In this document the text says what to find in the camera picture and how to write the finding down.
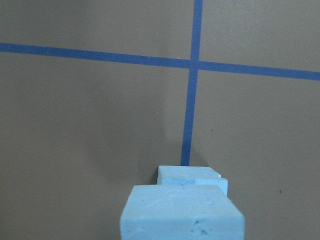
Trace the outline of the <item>light blue foam block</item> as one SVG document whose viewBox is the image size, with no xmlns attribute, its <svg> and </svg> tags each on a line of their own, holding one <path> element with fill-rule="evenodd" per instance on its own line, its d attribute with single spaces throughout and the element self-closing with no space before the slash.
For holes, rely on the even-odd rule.
<svg viewBox="0 0 320 240">
<path fill-rule="evenodd" d="M 228 195 L 228 180 L 205 166 L 173 166 L 158 167 L 157 185 L 213 185 Z"/>
</svg>

